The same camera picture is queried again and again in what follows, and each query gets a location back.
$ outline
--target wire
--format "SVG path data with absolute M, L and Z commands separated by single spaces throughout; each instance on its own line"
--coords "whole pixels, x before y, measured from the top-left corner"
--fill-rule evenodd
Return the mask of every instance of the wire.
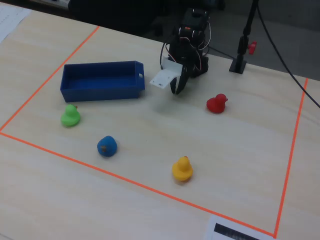
M 227 57 L 229 57 L 229 58 L 231 58 L 231 59 L 235 59 L 233 56 L 231 56 L 231 55 L 229 55 L 229 54 L 227 54 L 227 53 L 225 53 L 225 52 L 223 52 L 223 51 L 220 51 L 220 50 L 218 50 L 218 49 L 216 49 L 216 48 L 214 48 L 214 47 L 212 47 L 212 46 L 209 46 L 209 48 L 212 49 L 213 51 L 216 51 L 217 53 L 220 53 L 220 54 L 222 54 L 222 55 L 225 55 L 225 56 L 227 56 Z
M 206 56 L 209 53 L 209 51 L 210 51 L 210 47 L 207 48 L 207 51 L 203 56 Z
M 176 63 L 177 61 L 174 59 L 174 57 L 170 54 L 170 52 L 169 52 L 169 50 L 168 50 L 168 48 L 167 48 L 167 45 L 169 45 L 169 43 L 166 43 L 165 44 L 165 49 L 166 49 L 166 51 L 168 52 L 168 55 L 173 59 L 173 61 Z
M 202 69 L 201 57 L 200 57 L 200 54 L 199 54 L 199 52 L 198 52 L 197 50 L 196 50 L 196 53 L 198 54 L 198 57 L 199 57 L 200 69 L 199 69 L 199 68 L 197 68 L 197 66 L 196 66 L 196 65 L 194 65 L 194 66 L 195 66 L 195 68 L 196 68 L 198 71 L 201 71 L 201 69 Z
M 317 103 L 316 100 L 314 100 L 314 99 L 310 96 L 310 94 L 309 94 L 309 93 L 304 89 L 304 87 L 298 82 L 298 80 L 295 78 L 295 76 L 291 73 L 291 71 L 290 71 L 289 68 L 287 67 L 287 65 L 286 65 L 285 61 L 283 60 L 283 58 L 281 57 L 281 55 L 280 55 L 280 53 L 279 53 L 279 51 L 278 51 L 278 49 L 277 49 L 274 41 L 271 39 L 271 36 L 270 36 L 270 34 L 269 34 L 269 31 L 267 30 L 267 27 L 266 27 L 266 25 L 265 25 L 265 22 L 264 22 L 264 20 L 263 20 L 263 18 L 262 18 L 259 5 L 257 6 L 257 10 L 258 10 L 258 15 L 259 15 L 259 18 L 260 18 L 260 20 L 261 20 L 261 23 L 262 23 L 262 26 L 263 26 L 263 28 L 264 28 L 264 31 L 265 31 L 266 35 L 268 36 L 268 38 L 269 38 L 269 40 L 270 40 L 270 43 L 272 44 L 272 46 L 273 46 L 276 54 L 278 55 L 281 63 L 283 64 L 284 68 L 285 68 L 286 71 L 290 74 L 290 76 L 293 78 L 293 80 L 296 82 L 296 84 L 298 84 L 298 86 L 302 89 L 302 91 L 304 91 L 304 93 L 312 100 L 312 102 L 314 102 L 314 104 L 317 105 L 318 108 L 320 108 L 319 103 Z
M 161 52 L 160 52 L 160 66 L 161 66 L 161 63 L 162 63 L 162 54 L 164 52 L 164 48 L 165 48 L 165 45 L 166 43 L 169 41 L 169 39 L 171 38 L 173 34 L 171 33 L 167 38 L 166 40 L 163 42 L 163 45 L 162 45 L 162 48 L 161 48 Z
M 186 37 L 186 36 L 182 36 L 182 37 L 180 37 L 179 39 L 185 39 L 185 40 L 188 40 L 188 42 L 189 42 L 189 44 L 191 45 L 191 47 L 193 47 L 194 49 L 196 49 L 196 47 L 195 46 L 193 46 L 192 44 L 191 44 L 191 42 L 190 42 L 190 39 L 188 38 L 188 37 Z
M 210 43 L 210 41 L 211 41 L 211 25 L 210 25 L 210 22 L 208 22 L 208 21 L 206 21 L 206 22 L 209 24 L 210 38 L 209 38 L 208 43 L 207 43 L 203 48 L 199 48 L 199 50 L 203 50 L 203 49 L 205 49 L 206 47 L 208 47 L 208 46 L 209 46 L 209 43 Z

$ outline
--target microphone stand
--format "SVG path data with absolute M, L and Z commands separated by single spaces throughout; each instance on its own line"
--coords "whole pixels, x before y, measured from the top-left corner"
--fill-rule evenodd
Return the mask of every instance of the microphone stand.
M 252 21 L 254 20 L 255 13 L 258 7 L 259 0 L 253 0 L 250 13 L 248 16 L 248 20 L 246 22 L 246 25 L 243 29 L 243 35 L 240 37 L 239 40 L 239 46 L 238 46 L 238 52 L 236 59 L 233 59 L 229 72 L 242 74 L 244 72 L 245 66 L 247 64 L 247 61 L 244 60 L 244 54 L 246 54 L 248 44 L 249 44 L 249 38 L 251 32 L 251 25 Z

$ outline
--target blue rubber duck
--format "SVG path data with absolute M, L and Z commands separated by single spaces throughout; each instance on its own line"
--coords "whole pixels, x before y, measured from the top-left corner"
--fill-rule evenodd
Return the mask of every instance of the blue rubber duck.
M 117 143 L 112 136 L 102 138 L 96 147 L 98 148 L 98 152 L 104 157 L 112 157 L 117 151 Z

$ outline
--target yellow rubber duck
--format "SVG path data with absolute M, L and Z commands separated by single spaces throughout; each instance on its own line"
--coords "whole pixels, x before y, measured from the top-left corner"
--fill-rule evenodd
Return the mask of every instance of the yellow rubber duck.
M 189 158 L 187 156 L 181 157 L 176 163 L 172 166 L 172 173 L 176 180 L 186 181 L 191 178 L 194 170 L 190 164 Z

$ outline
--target red clip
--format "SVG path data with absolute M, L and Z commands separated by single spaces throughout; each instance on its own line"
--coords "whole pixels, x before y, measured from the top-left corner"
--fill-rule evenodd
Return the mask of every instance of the red clip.
M 253 55 L 257 46 L 257 41 L 253 41 L 250 45 L 248 45 L 249 54 Z

